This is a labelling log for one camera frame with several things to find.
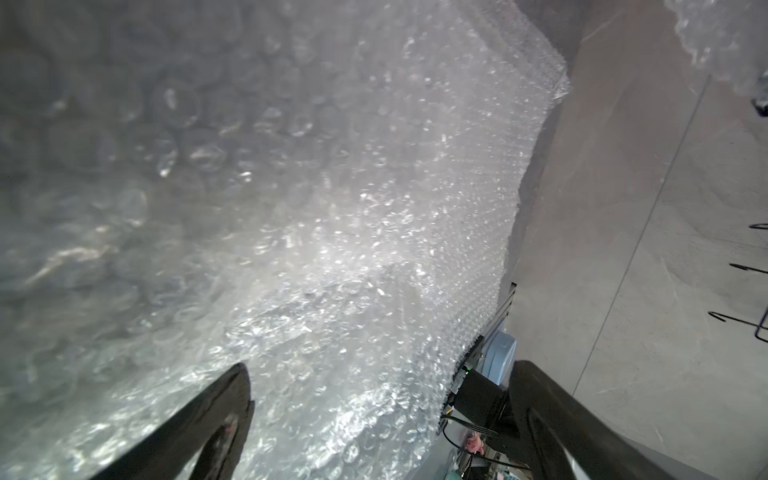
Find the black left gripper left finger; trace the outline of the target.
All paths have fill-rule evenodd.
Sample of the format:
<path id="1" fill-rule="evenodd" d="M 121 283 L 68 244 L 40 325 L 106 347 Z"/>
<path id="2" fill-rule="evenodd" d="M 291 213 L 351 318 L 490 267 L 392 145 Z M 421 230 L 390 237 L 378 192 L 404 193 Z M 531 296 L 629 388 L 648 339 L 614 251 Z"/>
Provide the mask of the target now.
<path id="1" fill-rule="evenodd" d="M 254 414 L 247 367 L 236 363 L 96 479 L 231 479 Z"/>

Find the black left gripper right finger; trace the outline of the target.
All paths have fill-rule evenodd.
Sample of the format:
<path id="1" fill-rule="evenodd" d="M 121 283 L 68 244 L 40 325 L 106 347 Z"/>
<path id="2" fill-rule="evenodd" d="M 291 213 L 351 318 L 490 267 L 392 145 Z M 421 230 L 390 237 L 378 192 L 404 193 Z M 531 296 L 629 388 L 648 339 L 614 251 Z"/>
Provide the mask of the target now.
<path id="1" fill-rule="evenodd" d="M 518 434 L 508 456 L 535 479 L 573 479 L 573 458 L 590 479 L 669 479 L 666 471 L 631 447 L 530 361 L 517 361 L 509 380 Z"/>

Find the large bubble wrap sheet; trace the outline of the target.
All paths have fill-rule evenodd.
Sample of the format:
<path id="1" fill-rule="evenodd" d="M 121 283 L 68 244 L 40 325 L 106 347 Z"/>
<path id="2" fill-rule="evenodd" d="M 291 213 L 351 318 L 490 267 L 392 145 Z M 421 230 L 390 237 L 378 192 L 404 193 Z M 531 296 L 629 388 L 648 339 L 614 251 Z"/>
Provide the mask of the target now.
<path id="1" fill-rule="evenodd" d="M 411 477 L 566 81 L 511 1 L 3 2 L 2 477 L 236 363 L 236 478 Z"/>

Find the bubble plate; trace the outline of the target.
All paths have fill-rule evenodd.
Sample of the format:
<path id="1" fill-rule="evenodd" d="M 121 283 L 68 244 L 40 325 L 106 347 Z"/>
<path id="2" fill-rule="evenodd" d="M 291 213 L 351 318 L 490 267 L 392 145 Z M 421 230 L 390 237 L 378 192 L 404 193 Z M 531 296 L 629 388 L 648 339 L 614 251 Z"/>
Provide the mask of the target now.
<path id="1" fill-rule="evenodd" d="M 673 0 L 675 33 L 692 64 L 758 102 L 767 100 L 767 2 Z"/>

